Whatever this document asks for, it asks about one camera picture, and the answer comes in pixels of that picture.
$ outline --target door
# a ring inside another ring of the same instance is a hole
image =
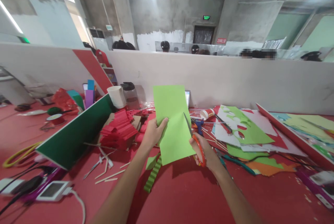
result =
[[[211,45],[214,31],[215,28],[211,26],[195,25],[194,38],[192,42],[194,44]]]

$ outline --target red sign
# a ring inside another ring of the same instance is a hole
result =
[[[218,38],[217,39],[217,44],[226,44],[226,39],[224,39],[224,38]]]

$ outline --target water bottle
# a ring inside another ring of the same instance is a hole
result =
[[[128,110],[139,109],[140,105],[135,85],[132,82],[124,82],[121,86]]]

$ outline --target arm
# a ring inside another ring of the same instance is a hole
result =
[[[212,150],[208,141],[203,138],[201,135],[196,134],[197,139],[201,143],[202,149],[204,151],[205,159],[207,162],[207,167],[212,171],[216,177],[220,188],[223,191],[223,194],[226,198],[226,201],[231,209],[233,218],[236,224],[259,224],[263,223],[254,209],[247,202],[244,195],[241,193],[239,188],[234,184],[232,178],[226,171],[226,169],[221,164],[218,156]],[[202,156],[198,145],[194,139],[190,139],[190,144],[195,150],[197,155],[195,155],[196,163],[198,164],[198,157],[202,160]]]
[[[167,122],[168,118],[164,119],[159,127],[157,127],[156,119],[148,122],[143,141],[135,157],[132,159],[122,178],[91,221],[91,224],[126,223],[132,198],[145,161],[153,146],[160,140]]]

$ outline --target white partition wall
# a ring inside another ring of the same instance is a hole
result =
[[[0,43],[0,66],[24,85],[44,83],[53,92],[61,87],[83,93],[82,84],[93,79],[69,48]]]
[[[154,85],[184,85],[190,106],[228,106],[334,115],[334,63],[109,51],[117,80],[153,101]]]

